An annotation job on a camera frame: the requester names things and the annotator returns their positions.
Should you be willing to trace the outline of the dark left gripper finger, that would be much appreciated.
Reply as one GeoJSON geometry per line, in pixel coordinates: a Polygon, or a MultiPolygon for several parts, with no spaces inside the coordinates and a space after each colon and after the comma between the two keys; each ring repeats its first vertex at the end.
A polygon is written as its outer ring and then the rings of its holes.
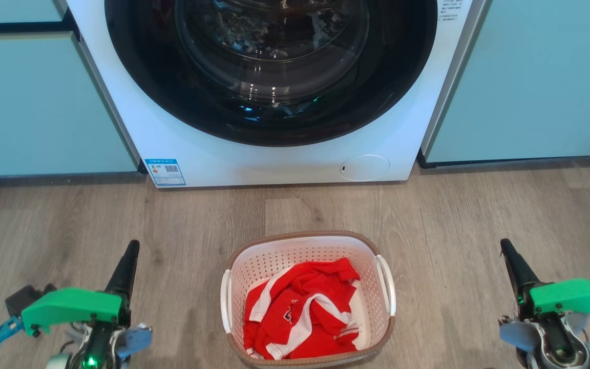
{"type": "Polygon", "coordinates": [[[105,293],[121,296],[126,304],[131,302],[139,254],[140,241],[131,240],[104,288],[105,293]]]}

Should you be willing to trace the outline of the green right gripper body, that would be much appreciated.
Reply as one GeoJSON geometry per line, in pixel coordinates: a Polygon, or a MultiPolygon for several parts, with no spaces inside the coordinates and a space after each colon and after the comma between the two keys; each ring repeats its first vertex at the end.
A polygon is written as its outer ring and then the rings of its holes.
{"type": "Polygon", "coordinates": [[[590,279],[576,278],[534,286],[518,299],[531,303],[534,316],[548,313],[590,314],[590,279]]]}

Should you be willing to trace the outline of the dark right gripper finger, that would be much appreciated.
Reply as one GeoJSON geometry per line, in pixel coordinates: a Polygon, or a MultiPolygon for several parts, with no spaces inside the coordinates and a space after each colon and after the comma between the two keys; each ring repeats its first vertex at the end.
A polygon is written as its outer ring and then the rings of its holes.
{"type": "Polygon", "coordinates": [[[541,281],[532,271],[531,266],[527,264],[522,255],[517,252],[515,246],[507,238],[499,241],[501,248],[501,255],[505,259],[508,275],[510,278],[511,287],[515,296],[524,296],[526,288],[533,288],[539,285],[541,281]]]}

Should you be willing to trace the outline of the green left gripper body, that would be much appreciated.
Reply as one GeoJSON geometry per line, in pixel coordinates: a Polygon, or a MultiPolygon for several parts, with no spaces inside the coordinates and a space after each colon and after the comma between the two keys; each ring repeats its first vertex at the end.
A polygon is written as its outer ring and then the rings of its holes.
{"type": "Polygon", "coordinates": [[[62,288],[49,292],[22,312],[28,336],[51,333],[54,325],[86,322],[103,323],[114,330],[130,325],[130,303],[121,296],[82,288],[62,288]]]}

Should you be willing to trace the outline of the white brown-rimmed laundry basket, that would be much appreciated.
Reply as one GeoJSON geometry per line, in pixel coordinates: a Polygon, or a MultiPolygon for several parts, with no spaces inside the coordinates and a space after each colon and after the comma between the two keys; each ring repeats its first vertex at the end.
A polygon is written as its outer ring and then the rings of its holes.
{"type": "Polygon", "coordinates": [[[232,351],[250,369],[329,369],[371,360],[395,327],[396,292],[390,268],[365,236],[351,231],[287,233],[251,241],[228,261],[220,285],[220,313],[232,351]],[[244,303],[251,288],[288,267],[347,257],[361,280],[351,311],[359,325],[357,352],[314,359],[254,359],[243,349],[244,303]]]}

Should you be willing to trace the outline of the blue energy label sticker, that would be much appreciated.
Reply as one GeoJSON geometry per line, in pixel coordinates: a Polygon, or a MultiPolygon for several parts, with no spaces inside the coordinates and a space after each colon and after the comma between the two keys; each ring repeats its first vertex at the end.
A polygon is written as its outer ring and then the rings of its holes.
{"type": "Polygon", "coordinates": [[[144,159],[147,172],[157,188],[182,188],[186,182],[176,159],[144,159]]]}

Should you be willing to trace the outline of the white front-load washing machine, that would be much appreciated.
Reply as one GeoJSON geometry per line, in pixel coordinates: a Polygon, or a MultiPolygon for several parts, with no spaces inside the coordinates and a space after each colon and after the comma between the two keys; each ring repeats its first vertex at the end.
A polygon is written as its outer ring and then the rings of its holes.
{"type": "Polygon", "coordinates": [[[383,156],[386,175],[405,181],[428,130],[468,18],[439,22],[431,58],[414,89],[372,123],[348,135],[295,147],[261,147],[192,128],[159,107],[129,75],[113,47],[104,0],[67,0],[80,35],[141,161],[176,159],[186,187],[229,187],[354,182],[340,175],[352,157],[383,156]]]}

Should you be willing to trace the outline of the red and white garment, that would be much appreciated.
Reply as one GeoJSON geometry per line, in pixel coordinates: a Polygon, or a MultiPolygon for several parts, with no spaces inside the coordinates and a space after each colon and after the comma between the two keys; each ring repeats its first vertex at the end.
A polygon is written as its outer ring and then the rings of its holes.
{"type": "Polygon", "coordinates": [[[243,346],[254,359],[313,359],[351,353],[359,326],[350,302],[360,275],[346,257],[295,264],[248,292],[243,346]]]}

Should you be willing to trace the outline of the round white filter cover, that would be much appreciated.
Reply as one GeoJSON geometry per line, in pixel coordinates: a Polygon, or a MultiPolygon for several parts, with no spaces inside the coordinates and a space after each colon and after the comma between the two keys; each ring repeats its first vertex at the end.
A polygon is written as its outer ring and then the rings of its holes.
{"type": "Polygon", "coordinates": [[[375,181],[388,173],[390,162],[383,156],[362,155],[348,159],[340,166],[340,175],[349,181],[375,181]]]}

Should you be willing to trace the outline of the wide pale green cabinet panel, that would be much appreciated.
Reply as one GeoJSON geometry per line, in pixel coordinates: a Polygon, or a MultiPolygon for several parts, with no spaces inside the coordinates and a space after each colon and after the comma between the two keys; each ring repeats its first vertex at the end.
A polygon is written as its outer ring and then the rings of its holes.
{"type": "Polygon", "coordinates": [[[472,0],[422,168],[590,157],[590,0],[472,0]]]}

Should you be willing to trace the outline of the tall pale green cabinet door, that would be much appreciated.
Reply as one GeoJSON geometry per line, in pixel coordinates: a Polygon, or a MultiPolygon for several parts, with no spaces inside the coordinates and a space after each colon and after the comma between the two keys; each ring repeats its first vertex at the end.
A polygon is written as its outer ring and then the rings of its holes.
{"type": "Polygon", "coordinates": [[[0,177],[137,170],[75,33],[0,34],[0,177]]]}

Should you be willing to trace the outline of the round black washer door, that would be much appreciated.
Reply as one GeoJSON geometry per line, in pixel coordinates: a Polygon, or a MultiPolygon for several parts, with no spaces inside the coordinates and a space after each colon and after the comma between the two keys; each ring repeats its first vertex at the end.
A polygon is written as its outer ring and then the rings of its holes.
{"type": "Polygon", "coordinates": [[[295,147],[348,135],[407,96],[436,0],[104,0],[121,63],[206,134],[295,147]]]}

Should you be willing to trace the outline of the small printed text sticker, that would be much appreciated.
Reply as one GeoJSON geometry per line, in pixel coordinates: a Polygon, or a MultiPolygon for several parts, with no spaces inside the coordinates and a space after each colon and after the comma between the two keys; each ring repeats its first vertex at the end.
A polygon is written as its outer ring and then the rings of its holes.
{"type": "Polygon", "coordinates": [[[470,5],[471,0],[437,0],[438,21],[450,22],[459,21],[465,17],[465,7],[470,5]]]}

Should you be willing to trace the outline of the short pale green cabinet door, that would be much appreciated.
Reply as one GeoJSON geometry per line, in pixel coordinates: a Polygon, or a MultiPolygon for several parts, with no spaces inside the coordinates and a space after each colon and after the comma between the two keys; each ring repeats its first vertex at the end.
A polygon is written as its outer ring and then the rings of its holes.
{"type": "Polygon", "coordinates": [[[67,0],[0,0],[0,24],[58,23],[67,10],[67,0]]]}

